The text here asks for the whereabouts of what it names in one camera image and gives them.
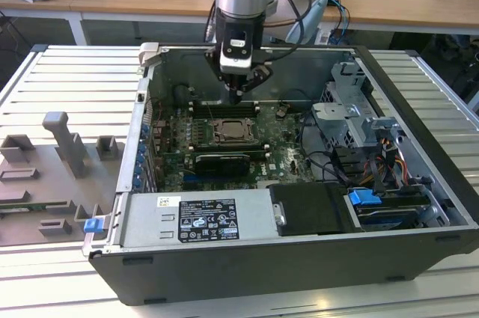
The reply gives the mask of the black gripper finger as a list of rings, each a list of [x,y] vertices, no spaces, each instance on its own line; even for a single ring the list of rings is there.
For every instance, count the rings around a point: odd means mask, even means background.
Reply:
[[[266,63],[255,64],[246,75],[239,75],[236,79],[236,104],[242,101],[244,94],[252,91],[266,82],[273,74]]]
[[[224,73],[220,67],[220,54],[222,53],[220,45],[215,44],[209,48],[204,57],[210,65],[215,77],[223,84],[228,92],[228,102],[232,105],[237,104],[237,78],[234,74]]]

